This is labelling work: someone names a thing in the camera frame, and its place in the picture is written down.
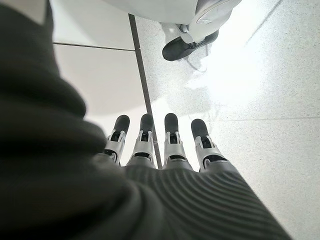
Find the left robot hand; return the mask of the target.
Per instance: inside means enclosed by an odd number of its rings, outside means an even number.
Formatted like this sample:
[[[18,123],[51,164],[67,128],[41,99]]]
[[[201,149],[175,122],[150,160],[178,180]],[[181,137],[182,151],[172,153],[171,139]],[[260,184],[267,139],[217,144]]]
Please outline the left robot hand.
[[[0,237],[3,240],[288,240],[201,119],[191,123],[200,170],[182,153],[178,119],[165,117],[171,150],[151,156],[153,119],[136,151],[120,152],[130,120],[106,137],[61,76],[47,0],[0,3]]]

